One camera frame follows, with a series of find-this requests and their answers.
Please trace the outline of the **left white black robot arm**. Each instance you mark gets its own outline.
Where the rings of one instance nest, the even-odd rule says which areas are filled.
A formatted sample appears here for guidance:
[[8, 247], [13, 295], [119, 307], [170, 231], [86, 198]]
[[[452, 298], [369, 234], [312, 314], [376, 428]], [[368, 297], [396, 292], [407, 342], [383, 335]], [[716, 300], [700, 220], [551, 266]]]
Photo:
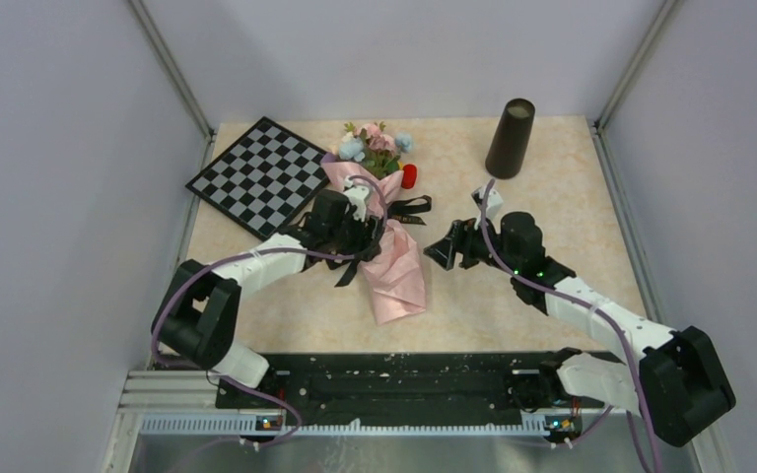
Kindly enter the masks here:
[[386, 222], [368, 210], [376, 195], [368, 183], [323, 189], [296, 224], [258, 246], [214, 263], [183, 262], [153, 321], [153, 344], [239, 383], [240, 396], [251, 406], [270, 404], [277, 382], [267, 374], [268, 361], [236, 338], [241, 303], [320, 261], [355, 271], [375, 257]]

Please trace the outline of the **pink flower bouquet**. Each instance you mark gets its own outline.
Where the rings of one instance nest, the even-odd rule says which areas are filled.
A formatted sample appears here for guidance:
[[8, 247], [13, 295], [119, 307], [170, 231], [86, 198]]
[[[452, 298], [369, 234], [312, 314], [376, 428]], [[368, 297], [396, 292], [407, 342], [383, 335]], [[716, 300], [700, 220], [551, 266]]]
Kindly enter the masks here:
[[404, 226], [422, 225], [420, 215], [431, 210], [432, 200], [428, 196], [399, 198], [400, 192], [412, 188], [416, 181], [413, 167], [403, 160], [413, 148], [410, 134], [392, 134], [382, 122], [348, 122], [340, 142], [321, 160], [337, 191], [344, 189], [347, 180], [356, 185], [376, 185], [371, 189], [367, 212], [385, 218], [378, 255], [360, 262], [358, 269], [370, 288], [378, 325], [420, 314], [427, 306], [420, 247]]

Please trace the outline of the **black ribbon with gold lettering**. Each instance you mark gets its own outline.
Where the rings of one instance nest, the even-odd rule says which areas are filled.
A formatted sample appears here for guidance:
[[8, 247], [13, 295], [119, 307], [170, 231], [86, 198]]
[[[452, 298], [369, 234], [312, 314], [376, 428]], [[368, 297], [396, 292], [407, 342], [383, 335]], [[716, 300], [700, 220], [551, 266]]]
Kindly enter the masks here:
[[[354, 256], [333, 254], [335, 257], [326, 261], [330, 269], [346, 266], [336, 285], [345, 287], [361, 272], [368, 278], [376, 290], [385, 293], [396, 283], [399, 277], [418, 268], [416, 242], [403, 228], [405, 224], [422, 225], [422, 213], [432, 209], [432, 199], [428, 195], [408, 200], [393, 202], [385, 214], [371, 215], [381, 219], [383, 233], [379, 240], [380, 253], [370, 261], [356, 260]], [[300, 222], [281, 230], [283, 235], [293, 237], [300, 242]]]

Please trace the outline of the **dark brown tall vase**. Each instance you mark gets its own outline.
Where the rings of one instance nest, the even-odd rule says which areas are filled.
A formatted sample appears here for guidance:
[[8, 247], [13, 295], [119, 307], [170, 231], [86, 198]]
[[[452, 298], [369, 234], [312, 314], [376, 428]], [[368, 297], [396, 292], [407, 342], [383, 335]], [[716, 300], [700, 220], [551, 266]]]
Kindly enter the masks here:
[[526, 99], [507, 102], [492, 139], [486, 171], [497, 179], [511, 179], [520, 172], [535, 116], [534, 104]]

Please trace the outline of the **black and white checkerboard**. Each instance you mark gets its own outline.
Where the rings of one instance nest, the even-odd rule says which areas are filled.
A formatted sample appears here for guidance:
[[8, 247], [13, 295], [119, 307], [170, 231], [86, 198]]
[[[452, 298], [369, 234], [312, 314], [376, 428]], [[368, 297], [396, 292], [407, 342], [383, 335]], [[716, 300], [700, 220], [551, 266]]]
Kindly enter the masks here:
[[262, 117], [186, 188], [260, 240], [287, 226], [329, 183], [325, 151]]

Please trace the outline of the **red toy block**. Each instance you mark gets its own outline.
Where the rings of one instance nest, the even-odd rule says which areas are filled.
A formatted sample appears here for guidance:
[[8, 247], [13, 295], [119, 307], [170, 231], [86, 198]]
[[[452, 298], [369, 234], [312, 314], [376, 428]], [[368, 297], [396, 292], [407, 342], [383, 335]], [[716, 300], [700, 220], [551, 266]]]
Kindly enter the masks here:
[[413, 164], [406, 164], [402, 168], [401, 187], [403, 189], [412, 189], [417, 181], [418, 169]]

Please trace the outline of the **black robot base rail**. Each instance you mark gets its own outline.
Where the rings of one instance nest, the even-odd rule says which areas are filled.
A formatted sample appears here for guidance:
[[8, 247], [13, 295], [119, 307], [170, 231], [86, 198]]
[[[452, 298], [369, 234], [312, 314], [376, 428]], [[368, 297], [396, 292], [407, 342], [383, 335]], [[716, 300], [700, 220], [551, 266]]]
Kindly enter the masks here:
[[304, 427], [512, 426], [569, 410], [539, 376], [551, 352], [269, 354], [258, 391], [293, 406]]

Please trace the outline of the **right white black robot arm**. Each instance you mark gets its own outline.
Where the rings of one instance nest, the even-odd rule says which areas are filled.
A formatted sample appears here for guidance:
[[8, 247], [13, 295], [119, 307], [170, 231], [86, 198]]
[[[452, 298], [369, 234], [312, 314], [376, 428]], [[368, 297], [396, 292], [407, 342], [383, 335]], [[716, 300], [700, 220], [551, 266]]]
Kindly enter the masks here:
[[650, 321], [591, 288], [549, 256], [526, 212], [511, 212], [496, 232], [489, 222], [456, 220], [424, 250], [446, 270], [479, 263], [505, 271], [518, 298], [567, 323], [615, 356], [609, 362], [563, 349], [545, 363], [541, 398], [564, 406], [588, 397], [640, 416], [659, 439], [683, 446], [732, 410], [736, 397], [712, 339], [689, 326]]

